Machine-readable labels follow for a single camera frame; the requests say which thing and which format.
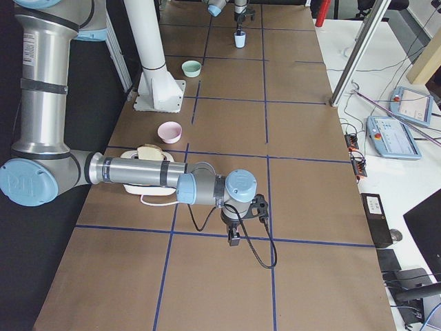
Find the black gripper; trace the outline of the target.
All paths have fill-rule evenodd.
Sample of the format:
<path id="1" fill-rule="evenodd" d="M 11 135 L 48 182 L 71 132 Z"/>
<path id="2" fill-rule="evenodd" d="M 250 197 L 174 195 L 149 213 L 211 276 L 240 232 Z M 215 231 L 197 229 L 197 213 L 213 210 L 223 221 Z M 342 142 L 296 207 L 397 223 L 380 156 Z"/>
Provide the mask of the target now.
<path id="1" fill-rule="evenodd" d="M 242 34 L 242 23 L 245 21 L 246 16 L 247 15 L 245 12 L 242 12 L 242 13 L 235 12 L 234 13 L 234 19 L 236 22 L 236 35 Z"/>
<path id="2" fill-rule="evenodd" d="M 247 214 L 247 208 L 234 205 L 224 205 L 221 208 L 220 216 L 228 230 L 228 244 L 230 247 L 238 246 L 240 243 L 240 234 L 237 229 L 240 221 L 236 212 L 243 218 Z"/>

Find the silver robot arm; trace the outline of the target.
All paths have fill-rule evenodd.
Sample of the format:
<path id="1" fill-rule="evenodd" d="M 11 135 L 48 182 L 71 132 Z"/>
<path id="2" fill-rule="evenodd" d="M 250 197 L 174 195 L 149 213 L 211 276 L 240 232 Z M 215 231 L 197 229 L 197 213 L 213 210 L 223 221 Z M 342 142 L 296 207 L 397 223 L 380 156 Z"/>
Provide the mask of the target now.
<path id="1" fill-rule="evenodd" d="M 217 17 L 229 3 L 229 0 L 206 0 L 203 1 L 207 5 L 207 11 L 213 16 Z M 236 22 L 236 35 L 241 35 L 243 31 L 243 21 L 246 17 L 248 8 L 248 1 L 234 0 L 234 20 Z"/>
<path id="2" fill-rule="evenodd" d="M 38 206 L 85 184 L 174 188 L 176 200 L 220 209 L 230 245 L 247 236 L 243 221 L 257 207 L 254 175 L 216 174 L 207 163 L 105 157 L 64 142 L 70 43 L 107 36 L 104 1 L 16 1 L 23 26 L 21 136 L 1 167 L 1 191 L 19 205 Z"/>

